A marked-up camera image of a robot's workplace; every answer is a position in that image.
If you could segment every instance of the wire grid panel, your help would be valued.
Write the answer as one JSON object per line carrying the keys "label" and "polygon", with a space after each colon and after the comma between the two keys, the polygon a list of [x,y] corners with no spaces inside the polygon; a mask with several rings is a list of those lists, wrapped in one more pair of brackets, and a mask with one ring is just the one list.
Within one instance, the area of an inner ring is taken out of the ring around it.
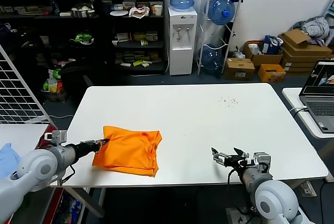
{"label": "wire grid panel", "polygon": [[52,124],[0,45],[0,124]]}

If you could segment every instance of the laptop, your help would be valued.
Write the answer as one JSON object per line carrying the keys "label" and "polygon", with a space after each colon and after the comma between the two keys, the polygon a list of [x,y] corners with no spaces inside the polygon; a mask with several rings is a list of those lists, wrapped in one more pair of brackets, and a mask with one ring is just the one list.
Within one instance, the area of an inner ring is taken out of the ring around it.
{"label": "laptop", "polygon": [[299,94],[323,133],[334,133],[334,60],[317,61]]}

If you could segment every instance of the gray cloth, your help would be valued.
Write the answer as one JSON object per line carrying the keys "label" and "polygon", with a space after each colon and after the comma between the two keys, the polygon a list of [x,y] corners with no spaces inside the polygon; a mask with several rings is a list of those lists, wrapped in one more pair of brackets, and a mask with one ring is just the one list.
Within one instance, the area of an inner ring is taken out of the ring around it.
{"label": "gray cloth", "polygon": [[307,21],[299,21],[292,26],[292,29],[297,28],[315,39],[325,39],[329,33],[328,22],[322,16],[314,17]]}

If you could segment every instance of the brown cardboard box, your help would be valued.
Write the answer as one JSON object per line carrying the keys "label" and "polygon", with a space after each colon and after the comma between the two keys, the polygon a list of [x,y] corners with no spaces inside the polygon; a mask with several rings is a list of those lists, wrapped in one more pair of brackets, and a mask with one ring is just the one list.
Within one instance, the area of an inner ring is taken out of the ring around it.
{"label": "brown cardboard box", "polygon": [[280,82],[286,73],[280,65],[262,64],[258,74],[262,82]]}
{"label": "brown cardboard box", "polygon": [[279,35],[284,40],[283,47],[292,56],[328,56],[331,55],[332,50],[327,46],[311,45],[309,44],[306,48],[295,48],[288,42],[288,38],[285,34]]}
{"label": "brown cardboard box", "polygon": [[249,80],[254,73],[254,65],[247,58],[228,58],[226,60],[225,79]]}
{"label": "brown cardboard box", "polygon": [[248,44],[262,44],[262,41],[247,41],[243,53],[246,55],[246,58],[252,60],[254,66],[260,66],[262,64],[280,64],[283,54],[253,54],[248,47]]}
{"label": "brown cardboard box", "polygon": [[330,58],[331,55],[327,55],[327,56],[294,56],[290,53],[290,51],[288,51],[287,49],[285,49],[285,47],[282,46],[282,50],[283,50],[283,59],[285,59],[288,62],[316,62],[317,60],[321,60],[321,59],[327,59]]}
{"label": "brown cardboard box", "polygon": [[280,65],[285,67],[314,67],[315,62],[289,62],[286,59],[282,59]]}
{"label": "brown cardboard box", "polygon": [[285,67],[286,72],[311,72],[313,67]]}
{"label": "brown cardboard box", "polygon": [[301,30],[295,29],[284,33],[284,39],[294,48],[306,48],[310,37]]}

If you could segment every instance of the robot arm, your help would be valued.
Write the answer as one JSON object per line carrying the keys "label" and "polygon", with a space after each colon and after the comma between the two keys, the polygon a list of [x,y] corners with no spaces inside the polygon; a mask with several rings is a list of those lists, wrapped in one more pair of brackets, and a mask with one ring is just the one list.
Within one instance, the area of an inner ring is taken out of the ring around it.
{"label": "robot arm", "polygon": [[90,152],[98,152],[109,141],[90,140],[61,146],[64,140],[66,131],[53,131],[51,143],[55,146],[49,150],[36,149],[29,152],[21,159],[15,173],[0,179],[0,223],[20,207],[28,192],[41,190],[56,180],[62,184],[67,167]]}
{"label": "robot arm", "polygon": [[245,185],[253,204],[267,224],[311,224],[299,208],[293,190],[281,181],[272,179],[269,173],[271,157],[264,152],[249,157],[242,150],[237,155],[227,155],[211,148],[213,160],[225,167],[232,167]]}

